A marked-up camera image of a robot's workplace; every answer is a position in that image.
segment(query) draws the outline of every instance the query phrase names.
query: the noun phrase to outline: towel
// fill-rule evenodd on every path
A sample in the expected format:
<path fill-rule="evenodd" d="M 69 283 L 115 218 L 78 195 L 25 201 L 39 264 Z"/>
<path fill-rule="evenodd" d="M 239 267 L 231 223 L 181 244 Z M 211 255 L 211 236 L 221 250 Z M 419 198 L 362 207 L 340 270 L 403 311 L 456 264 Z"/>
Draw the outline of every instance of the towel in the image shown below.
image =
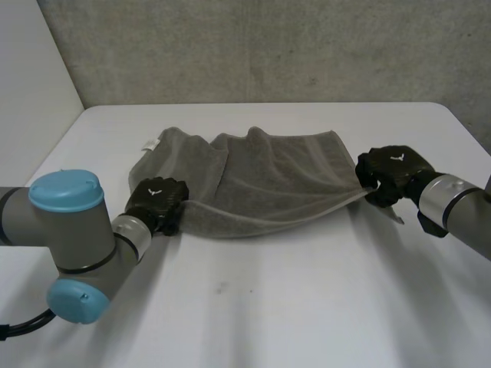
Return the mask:
<path fill-rule="evenodd" d="M 130 171 L 130 189 L 147 178 L 184 180 L 180 229 L 207 238 L 277 232 L 316 219 L 367 195 L 354 162 L 333 132 L 271 136 L 253 127 L 245 137 L 211 143 L 178 128 Z"/>

